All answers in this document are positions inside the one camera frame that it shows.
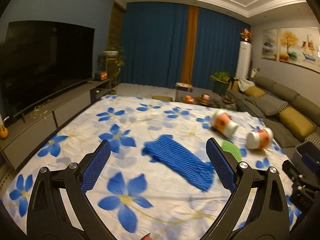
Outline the white orange paper cup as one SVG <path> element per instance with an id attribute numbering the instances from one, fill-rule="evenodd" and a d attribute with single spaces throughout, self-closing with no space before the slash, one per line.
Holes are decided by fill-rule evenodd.
<path id="1" fill-rule="evenodd" d="M 231 138 L 239 127 L 238 124 L 223 110 L 218 110 L 213 114 L 210 124 L 227 138 Z"/>
<path id="2" fill-rule="evenodd" d="M 258 129 L 248 133 L 246 146 L 249 150 L 269 148 L 273 141 L 273 132 L 269 128 Z"/>

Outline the green foam net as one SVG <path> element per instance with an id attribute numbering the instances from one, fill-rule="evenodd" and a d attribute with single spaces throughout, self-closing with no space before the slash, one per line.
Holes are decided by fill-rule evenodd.
<path id="1" fill-rule="evenodd" d="M 224 140 L 222 142 L 222 149 L 225 152 L 229 152 L 236 159 L 237 162 L 242 161 L 242 156 L 240 153 L 240 149 L 230 141 Z"/>

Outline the blue foam net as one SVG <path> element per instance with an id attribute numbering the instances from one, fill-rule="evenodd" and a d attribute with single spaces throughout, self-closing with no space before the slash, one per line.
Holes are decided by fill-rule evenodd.
<path id="1" fill-rule="evenodd" d="M 172 135 L 163 134 L 156 140 L 145 142 L 142 155 L 148 155 L 152 163 L 165 165 L 201 191 L 208 191 L 213 184 L 213 164 L 202 161 Z"/>

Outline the near patterned cushion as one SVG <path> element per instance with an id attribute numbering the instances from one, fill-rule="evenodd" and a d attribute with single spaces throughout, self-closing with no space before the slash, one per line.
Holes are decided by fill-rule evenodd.
<path id="1" fill-rule="evenodd" d="M 305 139 L 305 141 L 312 142 L 317 148 L 320 148 L 320 135 L 316 132 L 311 133 Z"/>

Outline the near mustard cushion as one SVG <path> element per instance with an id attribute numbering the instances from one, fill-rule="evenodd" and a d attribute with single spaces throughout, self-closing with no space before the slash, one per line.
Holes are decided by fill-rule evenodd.
<path id="1" fill-rule="evenodd" d="M 315 131 L 313 124 L 292 107 L 282 110 L 279 120 L 299 141 L 303 141 Z"/>

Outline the mustard cushion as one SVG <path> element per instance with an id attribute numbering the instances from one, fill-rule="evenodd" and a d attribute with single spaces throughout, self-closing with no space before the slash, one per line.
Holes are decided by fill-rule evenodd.
<path id="1" fill-rule="evenodd" d="M 292 107 L 282 110 L 279 120 L 299 141 L 303 141 L 315 131 L 313 124 Z"/>
<path id="2" fill-rule="evenodd" d="M 244 94 L 246 96 L 253 96 L 256 98 L 260 98 L 260 97 L 264 96 L 266 93 L 265 93 L 265 91 L 263 91 L 262 89 L 260 89 L 257 86 L 251 86 L 244 91 Z"/>

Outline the grey flat cushion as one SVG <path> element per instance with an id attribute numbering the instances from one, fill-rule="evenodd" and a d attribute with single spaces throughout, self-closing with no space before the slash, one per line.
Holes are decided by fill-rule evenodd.
<path id="1" fill-rule="evenodd" d="M 279 109 L 275 105 L 264 99 L 249 96 L 246 100 L 261 110 L 265 116 L 273 116 L 279 113 Z"/>

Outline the grey tv cabinet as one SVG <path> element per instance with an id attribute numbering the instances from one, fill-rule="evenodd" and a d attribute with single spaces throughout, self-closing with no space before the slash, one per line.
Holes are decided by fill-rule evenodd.
<path id="1" fill-rule="evenodd" d="M 29 112 L 9 126 L 8 137 L 1 141 L 1 154 L 19 171 L 50 137 L 111 90 L 110 79 L 88 81 L 50 98 L 38 112 Z"/>

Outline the far mustard cushion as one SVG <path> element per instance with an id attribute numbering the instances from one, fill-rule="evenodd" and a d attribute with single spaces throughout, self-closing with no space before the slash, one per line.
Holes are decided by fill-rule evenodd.
<path id="1" fill-rule="evenodd" d="M 246 96 L 253 96 L 256 98 L 260 98 L 260 97 L 264 96 L 266 93 L 265 93 L 265 91 L 263 91 L 262 89 L 260 89 L 257 86 L 251 86 L 244 91 L 244 94 Z"/>

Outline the white cloth on sofa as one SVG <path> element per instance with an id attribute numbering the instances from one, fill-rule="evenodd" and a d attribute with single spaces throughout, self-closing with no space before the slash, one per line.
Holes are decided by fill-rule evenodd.
<path id="1" fill-rule="evenodd" d="M 238 87 L 239 90 L 244 92 L 246 90 L 248 90 L 250 87 L 254 87 L 255 84 L 252 81 L 246 80 L 246 79 L 239 79 L 238 80 Z"/>

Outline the floral blue white tablecloth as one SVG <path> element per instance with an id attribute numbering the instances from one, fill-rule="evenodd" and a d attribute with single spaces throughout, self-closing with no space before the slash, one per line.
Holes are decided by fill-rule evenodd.
<path id="1" fill-rule="evenodd" d="M 217 174 L 202 191 L 164 164 L 143 154 L 147 142 L 163 135 L 208 162 L 206 142 L 225 138 L 214 132 L 215 109 L 178 102 L 107 96 L 89 107 L 53 136 L 20 170 L 3 204 L 22 229 L 39 169 L 63 170 L 93 152 L 102 140 L 111 155 L 87 197 L 118 239 L 199 239 L 214 222 L 230 195 Z"/>

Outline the red gold flower ornament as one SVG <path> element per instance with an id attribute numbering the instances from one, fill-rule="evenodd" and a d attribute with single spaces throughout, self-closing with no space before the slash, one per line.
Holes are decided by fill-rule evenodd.
<path id="1" fill-rule="evenodd" d="M 245 42 L 250 42 L 251 39 L 253 38 L 253 34 L 248 28 L 243 29 L 240 32 L 240 36 Z"/>

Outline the orange centre curtain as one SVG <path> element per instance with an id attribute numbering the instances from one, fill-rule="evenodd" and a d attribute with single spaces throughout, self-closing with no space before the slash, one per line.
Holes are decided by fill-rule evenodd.
<path id="1" fill-rule="evenodd" d="M 193 75 L 198 19 L 199 8 L 190 5 L 188 7 L 187 33 L 185 38 L 185 50 L 180 79 L 181 83 L 186 83 L 189 85 L 191 85 Z"/>

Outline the plant on wooden stand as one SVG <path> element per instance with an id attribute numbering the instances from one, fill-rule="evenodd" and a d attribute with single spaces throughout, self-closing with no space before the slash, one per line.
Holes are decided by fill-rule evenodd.
<path id="1" fill-rule="evenodd" d="M 116 95 L 116 87 L 119 85 L 119 75 L 124 67 L 124 49 L 121 46 L 107 46 L 98 57 L 100 69 L 107 72 L 107 78 L 111 80 L 111 94 Z"/>

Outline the blue window curtain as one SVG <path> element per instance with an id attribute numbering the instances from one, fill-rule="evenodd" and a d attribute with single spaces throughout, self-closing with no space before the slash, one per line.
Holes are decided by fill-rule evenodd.
<path id="1" fill-rule="evenodd" d="M 174 88 L 180 82 L 188 7 L 165 2 L 127 5 L 121 33 L 125 53 L 122 82 L 166 88 Z M 209 77 L 215 72 L 234 76 L 240 32 L 250 27 L 231 16 L 199 8 L 191 84 L 210 89 Z"/>

